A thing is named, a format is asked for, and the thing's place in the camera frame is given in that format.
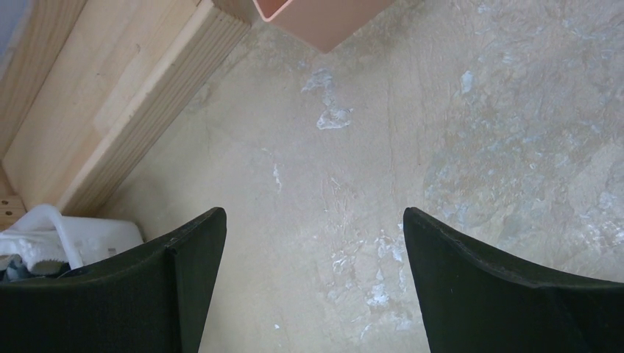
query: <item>pink container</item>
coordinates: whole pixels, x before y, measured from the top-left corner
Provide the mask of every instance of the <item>pink container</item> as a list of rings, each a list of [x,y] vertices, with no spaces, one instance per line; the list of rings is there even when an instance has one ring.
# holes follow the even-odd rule
[[[328,53],[394,0],[254,0],[265,22]]]

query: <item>concrete floor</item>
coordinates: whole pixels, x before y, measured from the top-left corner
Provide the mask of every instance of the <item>concrete floor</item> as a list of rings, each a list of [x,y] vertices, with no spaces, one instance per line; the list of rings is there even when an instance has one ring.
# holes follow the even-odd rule
[[[406,207],[624,282],[623,49],[618,0],[397,0],[327,55],[256,23],[102,215],[226,209],[201,352],[426,352]]]

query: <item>plastic bin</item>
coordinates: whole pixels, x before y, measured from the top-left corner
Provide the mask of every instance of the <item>plastic bin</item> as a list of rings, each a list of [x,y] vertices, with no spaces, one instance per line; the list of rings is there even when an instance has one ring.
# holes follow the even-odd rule
[[[394,0],[254,0],[265,22],[328,53]]]
[[[90,265],[141,245],[136,225],[128,221],[79,218],[61,215],[50,204],[40,204],[22,216],[9,231],[45,232],[56,230],[71,269]]]

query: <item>stained concrete surface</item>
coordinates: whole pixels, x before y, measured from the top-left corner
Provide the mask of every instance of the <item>stained concrete surface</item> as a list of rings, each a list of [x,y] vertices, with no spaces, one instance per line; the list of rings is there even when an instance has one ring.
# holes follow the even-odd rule
[[[102,212],[228,239],[201,352],[427,352],[401,214],[624,282],[624,2],[406,1],[320,55],[255,23]]]

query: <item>white plastic bucket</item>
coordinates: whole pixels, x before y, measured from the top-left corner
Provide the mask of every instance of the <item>white plastic bucket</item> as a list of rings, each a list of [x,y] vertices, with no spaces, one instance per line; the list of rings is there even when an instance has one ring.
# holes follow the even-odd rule
[[[132,222],[66,217],[50,204],[34,207],[9,230],[23,233],[56,230],[71,269],[96,263],[143,243]]]

